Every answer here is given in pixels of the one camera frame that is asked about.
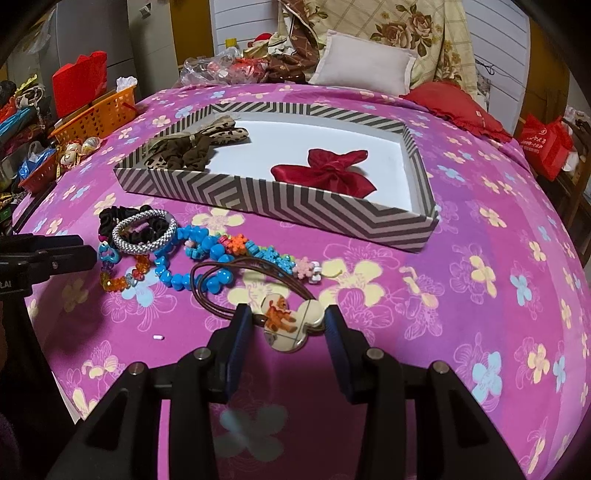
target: pink floral bedsheet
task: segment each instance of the pink floral bedsheet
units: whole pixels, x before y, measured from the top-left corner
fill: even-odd
[[[119,186],[114,165],[167,125],[208,103],[256,100],[321,103],[405,122],[441,216],[425,249],[407,254],[257,215],[129,194]],[[142,104],[145,113],[67,173],[23,232],[76,234],[96,246],[103,208],[149,203],[183,225],[242,232],[280,252],[318,260],[332,277],[312,287],[321,302],[337,303],[351,327],[400,361],[448,362],[528,477],[544,478],[588,407],[591,319],[574,248],[525,168],[450,123],[372,92],[254,85],[166,90]],[[523,160],[514,147],[505,151]],[[178,255],[171,270],[186,273],[190,266]],[[125,258],[118,273],[131,268],[132,259]],[[188,292],[159,283],[153,271],[135,288],[109,294],[99,285],[99,269],[52,278],[27,299],[51,367],[83,416],[132,361],[151,367],[175,362],[225,325]],[[279,291],[288,295],[249,274],[216,301],[256,309],[265,295]],[[295,295],[289,301],[297,307]],[[351,407],[341,396],[322,337],[282,355],[255,335],[239,391],[228,406],[212,408],[220,475],[351,480],[364,415],[362,406]],[[310,472],[302,458],[319,446],[324,461]],[[167,478],[165,448],[160,460],[160,478]]]

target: blue beaded bracelet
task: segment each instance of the blue beaded bracelet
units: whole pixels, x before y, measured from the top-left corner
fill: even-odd
[[[181,275],[180,273],[172,274],[168,270],[170,261],[168,260],[168,254],[178,245],[181,241],[191,240],[196,244],[195,248],[187,247],[185,253],[189,258],[193,260],[203,260],[207,256],[214,261],[227,263],[234,260],[232,255],[225,253],[223,245],[218,243],[219,237],[209,235],[209,230],[206,228],[196,227],[183,227],[177,228],[177,234],[173,240],[160,250],[156,250],[154,255],[156,259],[154,264],[156,269],[154,270],[156,275],[160,278],[160,281],[167,287],[172,287],[176,291],[191,290],[191,275],[186,273]],[[202,275],[198,275],[193,280],[194,285],[197,286]],[[211,276],[202,284],[202,291],[208,291],[214,295],[217,295],[222,291],[224,285],[228,285],[234,281],[234,275],[227,268],[222,268],[216,272],[214,276]]]

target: brown hair tie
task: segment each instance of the brown hair tie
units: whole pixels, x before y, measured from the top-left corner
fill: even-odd
[[[218,270],[221,270],[222,268],[228,268],[228,269],[242,268],[244,270],[251,270],[251,271],[259,272],[259,273],[262,273],[263,275],[267,275],[267,276],[272,277],[276,280],[279,280],[287,288],[289,288],[291,291],[298,294],[304,300],[315,300],[316,299],[311,294],[310,290],[308,290],[305,286],[303,286],[301,282],[296,280],[294,277],[290,277],[284,270],[280,269],[275,264],[273,264],[267,260],[262,260],[260,258],[241,257],[241,258],[236,258],[236,259],[232,260],[231,262],[227,262],[227,263],[213,262],[213,261],[201,262],[201,263],[195,264],[193,266],[193,268],[191,269],[191,273],[190,273],[191,279],[194,279],[195,272],[199,268],[203,268],[203,267],[211,267],[211,268],[209,270],[207,270],[203,274],[203,276],[201,276],[201,278],[199,278],[197,285],[195,285],[194,281],[191,282],[191,292],[193,292],[193,297],[198,302],[198,304],[200,304],[208,312],[213,313],[214,315],[217,315],[218,317],[226,319],[226,320],[232,320],[236,310],[229,309],[227,307],[222,307],[221,305],[217,305],[216,303],[209,300],[207,298],[207,296],[205,295],[205,292],[203,292],[201,290],[203,282],[207,281],[207,279],[212,274],[214,274]]]

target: red shopping bag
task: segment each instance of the red shopping bag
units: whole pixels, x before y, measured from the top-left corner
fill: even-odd
[[[556,178],[573,148],[573,140],[562,125],[562,117],[544,125],[532,114],[527,116],[519,144],[529,164],[548,180]]]
[[[59,118],[91,103],[107,91],[107,54],[80,55],[53,74],[53,96]]]

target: white pillow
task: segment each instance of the white pillow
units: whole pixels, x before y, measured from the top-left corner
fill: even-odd
[[[312,85],[354,87],[406,95],[417,53],[329,30]]]

